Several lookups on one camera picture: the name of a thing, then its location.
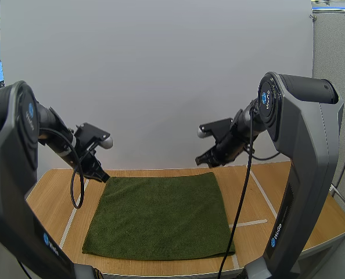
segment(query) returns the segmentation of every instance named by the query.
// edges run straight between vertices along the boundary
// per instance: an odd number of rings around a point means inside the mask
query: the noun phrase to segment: wooden table
[[[260,257],[265,249],[288,178],[290,162],[258,164],[251,177],[239,216],[234,243],[236,255],[228,257],[224,270],[238,270]],[[118,177],[191,176],[212,171],[220,186],[228,224],[233,223],[246,174],[246,166],[216,169],[111,170]],[[137,276],[173,276],[217,272],[222,258],[173,261],[112,259],[82,253],[82,245],[105,184],[86,181],[84,204],[75,210],[70,199],[72,170],[50,170],[40,179],[27,202],[52,238],[74,263],[90,264],[103,273]],[[75,180],[75,196],[79,195]],[[331,247],[345,236],[345,213],[328,195],[301,259]]]

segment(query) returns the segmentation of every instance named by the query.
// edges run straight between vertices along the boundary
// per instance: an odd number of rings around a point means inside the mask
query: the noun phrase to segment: white backdrop
[[[114,147],[98,152],[106,169],[195,167],[214,143],[198,126],[234,117],[266,72],[311,76],[309,0],[57,4],[3,1],[5,83],[28,82],[69,127],[109,131]],[[267,133],[255,147],[275,152]],[[40,147],[39,177],[56,167],[67,165]]]

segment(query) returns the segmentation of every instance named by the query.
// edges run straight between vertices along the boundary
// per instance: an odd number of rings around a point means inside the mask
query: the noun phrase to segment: robotic arm
[[[113,146],[109,133],[88,123],[73,133],[52,108],[35,100],[24,81],[1,88],[0,242],[41,278],[101,278],[91,266],[74,264],[65,255],[25,201],[25,193],[37,182],[39,142],[75,170],[80,158],[84,177],[103,182],[109,178],[95,157],[96,146]]]
[[[326,80],[267,73],[258,98],[235,118],[201,125],[198,136],[214,136],[215,145],[196,163],[216,167],[233,162],[267,129],[275,148],[291,159],[282,203],[264,254],[247,264],[251,279],[296,278],[297,259],[324,205],[338,159],[343,100]]]

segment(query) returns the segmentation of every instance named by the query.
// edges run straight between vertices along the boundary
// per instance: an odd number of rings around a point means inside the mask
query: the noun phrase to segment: white tape line
[[[232,262],[233,262],[233,269],[239,269],[240,268],[236,254],[232,255]]]
[[[277,217],[277,212],[276,212],[276,210],[274,209],[273,205],[271,204],[271,201],[268,199],[268,197],[267,197],[267,195],[265,194],[263,188],[261,187],[261,185],[260,185],[258,179],[256,179],[254,173],[253,173],[251,170],[250,170],[250,174],[251,174],[251,176],[253,177],[253,179],[254,179],[256,185],[258,185],[258,188],[259,188],[261,194],[263,195],[265,201],[267,202],[269,208],[271,209],[271,212],[273,213],[273,216],[275,216],[275,218],[276,218],[276,217]]]
[[[255,224],[262,224],[268,222],[267,219],[262,219],[262,220],[256,220],[256,221],[250,221],[250,222],[244,222],[244,223],[237,223],[236,228],[238,227],[244,227],[244,226],[249,226],[249,225],[255,225]]]
[[[87,187],[87,184],[88,184],[88,183],[89,183],[89,179],[86,179],[86,182],[85,182],[85,189],[84,189],[84,190],[86,190],[86,187]],[[80,196],[78,196],[78,199],[77,199],[76,204],[78,204],[79,202],[80,202]],[[76,211],[77,211],[77,209],[74,208],[74,209],[72,210],[72,214],[71,214],[70,217],[69,217],[69,220],[68,220],[66,229],[64,230],[64,233],[63,233],[63,236],[62,236],[62,240],[60,241],[60,244],[59,244],[60,249],[63,248],[64,242],[65,242],[65,240],[66,240],[66,238],[67,238],[67,234],[68,234],[68,232],[69,232],[70,225],[72,224],[72,221],[73,221],[73,219],[74,219],[74,215],[75,215]]]

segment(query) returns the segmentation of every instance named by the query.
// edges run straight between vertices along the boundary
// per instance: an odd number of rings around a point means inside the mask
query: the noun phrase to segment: green towel
[[[213,173],[186,177],[112,177],[83,253],[135,260],[223,256],[230,237]],[[235,248],[232,243],[230,255]]]

